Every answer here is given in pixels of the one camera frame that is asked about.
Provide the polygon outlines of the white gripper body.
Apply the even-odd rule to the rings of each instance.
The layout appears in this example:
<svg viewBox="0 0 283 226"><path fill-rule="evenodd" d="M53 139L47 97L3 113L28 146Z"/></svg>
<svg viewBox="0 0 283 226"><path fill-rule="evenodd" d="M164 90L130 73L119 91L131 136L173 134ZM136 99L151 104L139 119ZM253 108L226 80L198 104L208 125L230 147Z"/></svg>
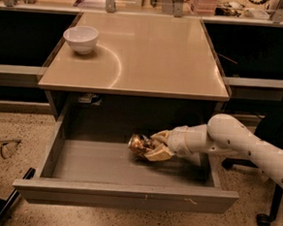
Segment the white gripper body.
<svg viewBox="0 0 283 226"><path fill-rule="evenodd" d="M169 131L167 136L167 146L176 156L187 157L191 155L185 142L187 126L178 126Z"/></svg>

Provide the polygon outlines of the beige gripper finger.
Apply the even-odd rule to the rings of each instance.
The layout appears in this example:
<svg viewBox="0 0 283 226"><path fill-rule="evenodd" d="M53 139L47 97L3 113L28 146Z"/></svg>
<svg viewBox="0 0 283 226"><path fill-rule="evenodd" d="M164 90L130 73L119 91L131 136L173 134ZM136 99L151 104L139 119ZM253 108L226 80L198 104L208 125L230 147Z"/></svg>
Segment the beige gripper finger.
<svg viewBox="0 0 283 226"><path fill-rule="evenodd" d="M166 145L161 144L156 147L146 147L144 149L143 157L149 161L158 162L171 159L173 153Z"/></svg>
<svg viewBox="0 0 283 226"><path fill-rule="evenodd" d="M160 143L166 143L168 141L169 134L170 132L168 130L163 130L163 131L157 132L156 134L154 133L152 136L150 136L150 138Z"/></svg>

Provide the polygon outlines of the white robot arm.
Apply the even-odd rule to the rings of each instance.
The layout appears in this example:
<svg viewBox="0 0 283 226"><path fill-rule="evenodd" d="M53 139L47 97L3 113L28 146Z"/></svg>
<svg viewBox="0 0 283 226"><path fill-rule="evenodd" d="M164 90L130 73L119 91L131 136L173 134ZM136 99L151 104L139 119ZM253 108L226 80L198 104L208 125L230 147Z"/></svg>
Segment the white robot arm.
<svg viewBox="0 0 283 226"><path fill-rule="evenodd" d="M236 151L283 188L283 150L259 139L233 116L219 113L207 124L178 126L154 134L151 139L156 147L144 154L149 161L163 161L174 155Z"/></svg>

